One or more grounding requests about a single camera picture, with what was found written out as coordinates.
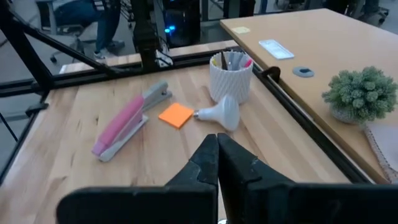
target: pink stapler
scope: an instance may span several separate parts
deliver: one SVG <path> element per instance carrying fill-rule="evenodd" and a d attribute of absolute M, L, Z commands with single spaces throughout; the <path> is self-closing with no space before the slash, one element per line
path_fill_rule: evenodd
<path fill-rule="evenodd" d="M 93 154 L 103 162 L 111 160 L 139 128 L 147 122 L 148 117 L 143 115 L 142 112 L 172 96 L 167 87 L 167 82 L 158 82 L 142 95 L 131 100 L 99 136 L 92 150 Z"/>

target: wooden tabletop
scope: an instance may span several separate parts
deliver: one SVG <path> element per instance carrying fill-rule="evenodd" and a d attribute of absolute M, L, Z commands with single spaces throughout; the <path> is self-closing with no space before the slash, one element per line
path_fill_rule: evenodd
<path fill-rule="evenodd" d="M 194 46 L 191 52 L 234 44 Z M 39 113 L 0 187 L 0 223 L 55 223 L 59 200 L 81 187 L 164 185 L 207 134 L 225 132 L 194 119 L 177 130 L 157 118 L 173 102 L 212 106 L 208 71 L 204 65 L 51 91 L 49 108 Z M 149 121 L 111 161 L 97 160 L 91 148 L 108 122 L 159 80 L 168 82 L 173 97 L 146 112 Z M 255 76 L 240 110 L 239 128 L 229 135 L 262 161 L 297 182 L 348 182 Z M 221 194 L 219 201 L 225 218 Z"/>
<path fill-rule="evenodd" d="M 279 66 L 280 85 L 376 182 L 387 180 L 362 130 L 332 118 L 321 93 L 340 70 L 362 70 L 374 65 L 398 80 L 398 35 L 356 21 L 327 9 L 246 17 L 221 21 L 250 56 L 261 66 Z M 237 34 L 235 27 L 250 32 Z M 275 39 L 294 54 L 293 59 L 276 60 L 259 45 Z M 312 69 L 315 76 L 300 78 L 294 67 Z M 398 110 L 378 123 L 398 125 Z"/>

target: succulent plant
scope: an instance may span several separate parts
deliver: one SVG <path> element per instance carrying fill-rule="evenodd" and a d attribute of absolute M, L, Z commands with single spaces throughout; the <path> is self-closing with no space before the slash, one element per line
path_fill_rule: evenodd
<path fill-rule="evenodd" d="M 330 90 L 322 93 L 325 102 L 337 110 L 349 110 L 359 123 L 385 118 L 397 104 L 398 84 L 375 67 L 340 71 L 329 86 Z"/>

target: light bulb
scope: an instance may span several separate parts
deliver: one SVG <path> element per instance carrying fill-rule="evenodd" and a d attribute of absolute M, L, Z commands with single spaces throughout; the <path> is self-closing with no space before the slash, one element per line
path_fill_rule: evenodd
<path fill-rule="evenodd" d="M 193 113 L 194 118 L 203 121 L 217 121 L 228 131 L 238 128 L 240 116 L 238 102 L 229 95 L 225 95 L 216 106 L 195 110 Z"/>

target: pencil holder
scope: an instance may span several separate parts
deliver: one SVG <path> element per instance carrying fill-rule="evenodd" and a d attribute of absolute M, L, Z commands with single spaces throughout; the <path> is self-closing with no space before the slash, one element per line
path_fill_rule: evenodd
<path fill-rule="evenodd" d="M 253 63 L 244 67 L 251 58 L 242 52 L 224 52 L 224 57 L 229 70 L 221 68 L 221 53 L 210 59 L 210 96 L 218 103 L 228 94 L 241 104 L 249 98 Z"/>

